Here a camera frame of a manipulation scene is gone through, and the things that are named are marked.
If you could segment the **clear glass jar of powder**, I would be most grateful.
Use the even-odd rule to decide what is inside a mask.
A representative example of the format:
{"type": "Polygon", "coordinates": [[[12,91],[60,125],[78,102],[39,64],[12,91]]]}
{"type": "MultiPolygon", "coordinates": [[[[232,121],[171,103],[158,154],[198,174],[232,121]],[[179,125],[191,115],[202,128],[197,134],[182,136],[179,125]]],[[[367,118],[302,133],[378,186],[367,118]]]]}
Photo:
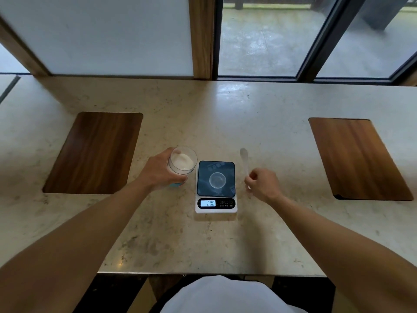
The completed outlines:
{"type": "Polygon", "coordinates": [[[185,176],[186,179],[180,183],[172,183],[169,186],[177,188],[186,183],[189,175],[195,170],[197,162],[197,154],[190,147],[174,148],[170,153],[167,167],[173,173],[185,176]]]}

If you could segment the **person's left hand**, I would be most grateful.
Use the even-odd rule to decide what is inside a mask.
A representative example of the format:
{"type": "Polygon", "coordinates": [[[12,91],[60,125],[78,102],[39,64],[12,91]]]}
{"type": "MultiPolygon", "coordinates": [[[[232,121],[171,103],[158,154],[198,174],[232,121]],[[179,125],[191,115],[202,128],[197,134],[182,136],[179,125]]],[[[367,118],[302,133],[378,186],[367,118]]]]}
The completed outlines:
{"type": "Polygon", "coordinates": [[[133,184],[150,193],[169,186],[172,183],[180,183],[186,179],[185,176],[170,171],[167,165],[168,163],[161,161],[160,153],[151,156],[138,177],[133,181],[133,184]]]}

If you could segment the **black window frame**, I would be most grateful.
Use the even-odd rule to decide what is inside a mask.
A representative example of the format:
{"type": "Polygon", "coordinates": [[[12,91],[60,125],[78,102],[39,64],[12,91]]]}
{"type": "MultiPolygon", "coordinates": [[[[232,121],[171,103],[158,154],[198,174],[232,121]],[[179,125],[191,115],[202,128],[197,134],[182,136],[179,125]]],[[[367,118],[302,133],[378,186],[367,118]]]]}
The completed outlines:
{"type": "Polygon", "coordinates": [[[401,85],[417,0],[216,0],[213,79],[401,85]]]}

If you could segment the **small clear plastic cup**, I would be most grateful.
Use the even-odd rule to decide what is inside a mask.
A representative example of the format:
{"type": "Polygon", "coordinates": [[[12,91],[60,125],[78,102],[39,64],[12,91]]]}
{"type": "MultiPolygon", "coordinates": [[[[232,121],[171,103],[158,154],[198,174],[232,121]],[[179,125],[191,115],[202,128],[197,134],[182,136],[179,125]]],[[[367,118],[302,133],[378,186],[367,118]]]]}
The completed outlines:
{"type": "Polygon", "coordinates": [[[214,172],[209,177],[209,184],[214,189],[221,189],[225,186],[227,179],[223,173],[214,172]]]}

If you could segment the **person's left forearm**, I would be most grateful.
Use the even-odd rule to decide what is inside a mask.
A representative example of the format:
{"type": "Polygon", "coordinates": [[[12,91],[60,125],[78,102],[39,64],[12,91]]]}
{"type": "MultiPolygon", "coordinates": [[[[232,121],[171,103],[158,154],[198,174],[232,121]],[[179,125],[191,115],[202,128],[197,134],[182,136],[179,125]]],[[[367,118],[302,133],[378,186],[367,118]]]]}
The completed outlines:
{"type": "Polygon", "coordinates": [[[137,179],[0,268],[0,313],[72,313],[153,186],[137,179]]]}

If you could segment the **wooden window post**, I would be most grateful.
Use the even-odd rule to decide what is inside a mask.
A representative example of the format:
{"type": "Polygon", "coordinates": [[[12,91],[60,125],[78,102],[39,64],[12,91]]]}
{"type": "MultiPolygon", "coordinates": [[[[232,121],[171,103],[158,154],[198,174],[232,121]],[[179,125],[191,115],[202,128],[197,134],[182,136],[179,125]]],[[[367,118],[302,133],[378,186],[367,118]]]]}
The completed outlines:
{"type": "Polygon", "coordinates": [[[188,0],[193,75],[197,80],[212,78],[216,0],[188,0]]]}

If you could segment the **person's right forearm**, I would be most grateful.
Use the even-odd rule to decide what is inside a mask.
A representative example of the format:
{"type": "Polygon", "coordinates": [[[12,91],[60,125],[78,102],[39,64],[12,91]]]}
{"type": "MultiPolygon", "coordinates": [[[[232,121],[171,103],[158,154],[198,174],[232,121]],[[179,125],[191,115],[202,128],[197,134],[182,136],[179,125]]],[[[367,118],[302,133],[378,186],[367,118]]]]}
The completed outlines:
{"type": "Polygon", "coordinates": [[[417,313],[417,267],[283,195],[267,203],[360,313],[417,313]]]}

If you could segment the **white plastic spoon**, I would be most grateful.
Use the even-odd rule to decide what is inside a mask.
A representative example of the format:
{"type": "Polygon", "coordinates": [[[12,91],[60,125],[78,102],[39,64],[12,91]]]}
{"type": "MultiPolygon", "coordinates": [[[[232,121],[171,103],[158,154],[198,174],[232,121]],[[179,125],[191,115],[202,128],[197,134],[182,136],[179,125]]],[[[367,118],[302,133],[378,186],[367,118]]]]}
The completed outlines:
{"type": "Polygon", "coordinates": [[[241,148],[239,150],[239,154],[240,154],[240,157],[241,157],[241,160],[242,160],[245,177],[247,177],[247,176],[249,176],[248,151],[245,148],[241,148]]]}

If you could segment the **white digital kitchen scale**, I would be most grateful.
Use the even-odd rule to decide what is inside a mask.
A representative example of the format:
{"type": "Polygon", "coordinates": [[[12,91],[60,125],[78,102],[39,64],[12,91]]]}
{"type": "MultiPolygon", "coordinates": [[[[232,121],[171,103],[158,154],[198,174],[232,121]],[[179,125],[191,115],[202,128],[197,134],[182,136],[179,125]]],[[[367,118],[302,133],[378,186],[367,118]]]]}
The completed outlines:
{"type": "Polygon", "coordinates": [[[195,212],[236,214],[238,210],[235,163],[199,161],[196,171],[195,212]]]}

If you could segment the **person's white shirt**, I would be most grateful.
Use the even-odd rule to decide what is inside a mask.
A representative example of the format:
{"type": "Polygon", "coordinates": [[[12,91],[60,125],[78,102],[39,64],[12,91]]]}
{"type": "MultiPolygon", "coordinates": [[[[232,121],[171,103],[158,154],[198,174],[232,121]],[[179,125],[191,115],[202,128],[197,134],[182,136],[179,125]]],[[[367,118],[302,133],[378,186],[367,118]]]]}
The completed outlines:
{"type": "Polygon", "coordinates": [[[308,313],[284,302],[265,284],[206,276],[173,290],[157,303],[159,313],[308,313]]]}

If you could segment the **person's right hand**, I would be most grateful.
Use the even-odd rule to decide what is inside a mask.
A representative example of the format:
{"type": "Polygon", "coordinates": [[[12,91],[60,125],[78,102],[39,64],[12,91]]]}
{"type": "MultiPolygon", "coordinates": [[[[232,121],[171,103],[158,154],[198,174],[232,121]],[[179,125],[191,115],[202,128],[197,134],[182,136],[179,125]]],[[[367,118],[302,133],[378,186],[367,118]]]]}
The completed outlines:
{"type": "Polygon", "coordinates": [[[284,195],[280,189],[277,175],[267,168],[262,169],[262,186],[260,189],[250,193],[252,193],[260,201],[274,208],[284,195]]]}

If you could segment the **brown wooden placemat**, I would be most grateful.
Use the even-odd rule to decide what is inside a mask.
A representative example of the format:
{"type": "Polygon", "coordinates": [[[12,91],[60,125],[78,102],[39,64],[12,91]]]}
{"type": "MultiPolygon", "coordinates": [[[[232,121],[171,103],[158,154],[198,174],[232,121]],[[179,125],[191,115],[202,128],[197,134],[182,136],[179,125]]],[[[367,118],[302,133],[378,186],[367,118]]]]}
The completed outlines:
{"type": "Polygon", "coordinates": [[[80,112],[43,193],[113,194],[127,184],[142,113],[80,112]]]}
{"type": "Polygon", "coordinates": [[[310,117],[309,124],[337,200],[414,200],[371,120],[310,117]]]}

